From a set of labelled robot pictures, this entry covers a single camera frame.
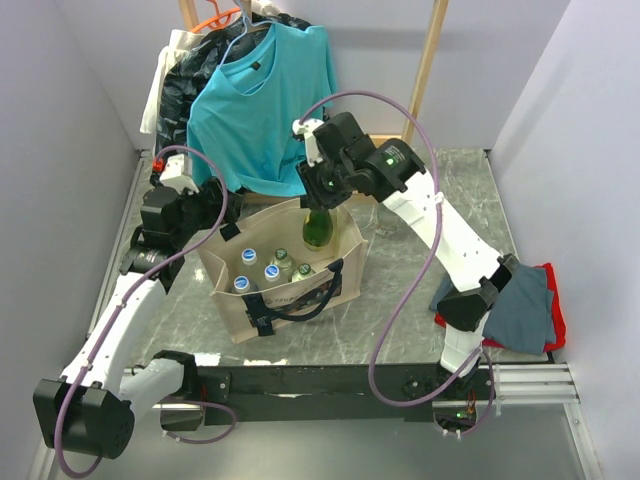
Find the green Perrier lemon bottle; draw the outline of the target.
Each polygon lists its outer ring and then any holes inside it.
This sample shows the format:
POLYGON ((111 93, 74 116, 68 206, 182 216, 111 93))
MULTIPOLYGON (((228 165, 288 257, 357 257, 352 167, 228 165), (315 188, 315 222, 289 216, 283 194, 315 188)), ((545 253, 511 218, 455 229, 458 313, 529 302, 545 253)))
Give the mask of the green Perrier lemon bottle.
POLYGON ((302 226, 303 242, 310 250, 321 250, 331 242, 333 230, 333 220, 328 210, 310 210, 302 226))

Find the cream canvas tote bag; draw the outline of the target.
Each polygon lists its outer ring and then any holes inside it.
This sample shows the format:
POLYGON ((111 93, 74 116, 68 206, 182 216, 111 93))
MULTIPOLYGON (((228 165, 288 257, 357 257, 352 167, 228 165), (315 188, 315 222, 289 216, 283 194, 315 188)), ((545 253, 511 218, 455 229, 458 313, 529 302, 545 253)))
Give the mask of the cream canvas tote bag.
POLYGON ((367 241, 354 217, 344 205, 332 210, 332 238, 327 246, 312 251, 302 237, 308 213, 297 199, 272 205, 224 226, 198 248, 213 285, 212 300, 234 343, 271 336, 277 328, 314 319, 360 295, 367 241), (247 248, 254 249, 262 262, 284 248, 296 263, 309 264, 314 274, 240 294, 233 281, 240 275, 240 256, 247 248))

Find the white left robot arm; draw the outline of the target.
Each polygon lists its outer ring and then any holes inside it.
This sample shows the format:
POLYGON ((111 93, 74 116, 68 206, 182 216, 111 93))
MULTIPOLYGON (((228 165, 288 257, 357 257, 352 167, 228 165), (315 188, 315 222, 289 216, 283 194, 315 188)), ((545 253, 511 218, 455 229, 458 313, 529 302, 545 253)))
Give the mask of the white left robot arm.
POLYGON ((130 239, 112 297, 90 336, 56 380, 33 394, 47 447, 115 459, 137 420, 165 399, 199 406, 204 387, 193 355, 163 350, 140 373, 125 377, 127 361, 200 231, 213 234, 237 220, 240 196, 211 178, 196 192, 157 185, 143 197, 141 223, 130 239))

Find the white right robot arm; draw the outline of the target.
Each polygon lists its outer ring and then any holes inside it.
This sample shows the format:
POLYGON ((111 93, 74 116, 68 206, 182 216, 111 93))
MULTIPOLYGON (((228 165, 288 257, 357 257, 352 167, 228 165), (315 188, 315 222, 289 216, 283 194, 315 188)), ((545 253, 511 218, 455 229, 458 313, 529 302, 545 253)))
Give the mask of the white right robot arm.
POLYGON ((473 386, 488 313, 519 262, 488 245, 445 199, 436 173, 403 140, 375 145, 354 116, 296 120, 306 159, 297 167, 314 210, 334 209, 355 192, 373 197, 407 224, 445 268, 452 287, 437 304, 445 341, 441 392, 460 398, 473 386))

